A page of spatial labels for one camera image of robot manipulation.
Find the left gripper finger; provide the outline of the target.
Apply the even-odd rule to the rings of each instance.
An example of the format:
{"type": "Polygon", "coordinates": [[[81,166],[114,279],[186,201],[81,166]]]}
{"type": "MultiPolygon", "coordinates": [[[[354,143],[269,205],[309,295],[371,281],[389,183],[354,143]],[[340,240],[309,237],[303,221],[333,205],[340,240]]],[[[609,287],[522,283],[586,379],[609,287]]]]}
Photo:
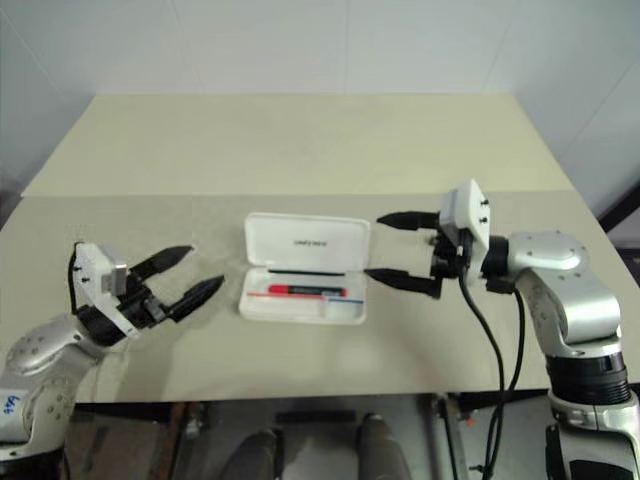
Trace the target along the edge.
{"type": "Polygon", "coordinates": [[[187,290],[180,300],[166,309],[166,317],[173,321],[182,321],[215,295],[224,282],[225,277],[219,275],[197,283],[187,290]]]}
{"type": "Polygon", "coordinates": [[[130,284],[143,284],[152,276],[173,268],[194,250],[191,245],[165,248],[130,268],[130,284]]]}

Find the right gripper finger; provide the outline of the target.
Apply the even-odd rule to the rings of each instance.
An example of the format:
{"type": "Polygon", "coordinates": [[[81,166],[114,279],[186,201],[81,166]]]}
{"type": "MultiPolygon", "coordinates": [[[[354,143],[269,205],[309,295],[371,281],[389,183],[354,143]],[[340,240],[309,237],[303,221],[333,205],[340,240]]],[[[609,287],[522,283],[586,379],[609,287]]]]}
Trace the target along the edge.
{"type": "Polygon", "coordinates": [[[376,222],[405,231],[437,230],[439,227],[439,213],[420,211],[393,212],[379,217],[376,222]]]}
{"type": "Polygon", "coordinates": [[[415,292],[434,299],[441,297],[440,279],[412,276],[409,272],[389,268],[375,268],[364,271],[371,279],[396,290],[415,292]]]}

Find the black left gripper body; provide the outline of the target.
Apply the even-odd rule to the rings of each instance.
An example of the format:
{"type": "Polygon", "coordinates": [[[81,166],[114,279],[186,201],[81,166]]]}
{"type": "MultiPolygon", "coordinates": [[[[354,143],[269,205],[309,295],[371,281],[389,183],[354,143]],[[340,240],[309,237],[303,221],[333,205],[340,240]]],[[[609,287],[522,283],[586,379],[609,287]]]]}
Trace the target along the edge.
{"type": "Polygon", "coordinates": [[[125,291],[118,296],[118,310],[136,329],[153,328],[171,318],[171,309],[135,273],[126,277],[125,291]]]}

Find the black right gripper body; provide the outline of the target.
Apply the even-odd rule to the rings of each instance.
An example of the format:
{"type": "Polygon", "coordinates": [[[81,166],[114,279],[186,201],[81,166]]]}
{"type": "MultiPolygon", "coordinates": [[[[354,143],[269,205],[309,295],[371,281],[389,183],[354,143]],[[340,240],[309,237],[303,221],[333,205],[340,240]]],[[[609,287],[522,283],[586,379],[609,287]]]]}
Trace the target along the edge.
{"type": "Polygon", "coordinates": [[[456,279],[464,275],[471,264],[473,235],[467,228],[458,230],[450,240],[438,230],[432,239],[430,277],[456,279]]]}

